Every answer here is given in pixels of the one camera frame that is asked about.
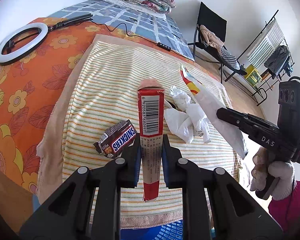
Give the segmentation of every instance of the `barcode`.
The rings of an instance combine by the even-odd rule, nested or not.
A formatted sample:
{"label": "barcode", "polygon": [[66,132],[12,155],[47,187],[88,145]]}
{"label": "barcode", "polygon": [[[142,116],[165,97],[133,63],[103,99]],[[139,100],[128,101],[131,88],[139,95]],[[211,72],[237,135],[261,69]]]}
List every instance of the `barcode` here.
{"label": "barcode", "polygon": [[143,96],[141,98],[144,135],[159,133],[159,99],[160,96]]}
{"label": "barcode", "polygon": [[101,135],[101,137],[100,137],[100,143],[102,143],[105,139],[107,139],[108,138],[108,135],[106,134],[106,133],[104,133],[103,135]]}

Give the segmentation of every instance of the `black handle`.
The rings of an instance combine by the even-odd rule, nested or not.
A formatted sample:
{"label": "black handle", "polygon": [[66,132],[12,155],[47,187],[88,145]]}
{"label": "black handle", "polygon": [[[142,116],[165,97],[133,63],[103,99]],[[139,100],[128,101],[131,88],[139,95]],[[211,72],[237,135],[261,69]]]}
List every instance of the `black handle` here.
{"label": "black handle", "polygon": [[273,192],[275,186],[277,186],[279,179],[279,177],[275,178],[274,176],[268,174],[265,188],[263,190],[256,190],[256,196],[258,198],[267,200],[270,194]]}

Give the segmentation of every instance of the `human hand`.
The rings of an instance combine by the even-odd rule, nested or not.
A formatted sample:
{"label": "human hand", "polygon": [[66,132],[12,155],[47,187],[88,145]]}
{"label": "human hand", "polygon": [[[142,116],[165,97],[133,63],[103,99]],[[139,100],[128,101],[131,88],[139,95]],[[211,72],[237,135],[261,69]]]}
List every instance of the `human hand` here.
{"label": "human hand", "polygon": [[256,155],[252,158],[255,167],[251,174],[253,176],[250,191],[263,190],[266,186],[266,177],[268,173],[275,178],[280,178],[277,186],[274,188],[272,199],[281,200],[288,197],[292,191],[292,181],[294,178],[294,167],[292,162],[270,162],[267,150],[260,147]]}

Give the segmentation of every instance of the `red and yellow packaging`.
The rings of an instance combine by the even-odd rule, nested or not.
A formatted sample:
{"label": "red and yellow packaging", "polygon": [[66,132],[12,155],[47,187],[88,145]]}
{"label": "red and yellow packaging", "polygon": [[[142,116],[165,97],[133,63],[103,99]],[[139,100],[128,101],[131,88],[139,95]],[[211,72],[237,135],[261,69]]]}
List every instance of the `red and yellow packaging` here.
{"label": "red and yellow packaging", "polygon": [[164,89],[156,79],[143,79],[138,87],[143,201],[159,195],[162,155]]}

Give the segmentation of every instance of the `blue perforated stool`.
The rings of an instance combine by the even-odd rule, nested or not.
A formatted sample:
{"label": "blue perforated stool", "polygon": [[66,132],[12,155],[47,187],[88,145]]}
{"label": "blue perforated stool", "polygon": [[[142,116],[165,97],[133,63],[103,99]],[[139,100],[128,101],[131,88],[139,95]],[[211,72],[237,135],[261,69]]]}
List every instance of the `blue perforated stool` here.
{"label": "blue perforated stool", "polygon": [[144,229],[121,229],[122,240],[182,240],[182,220]]}

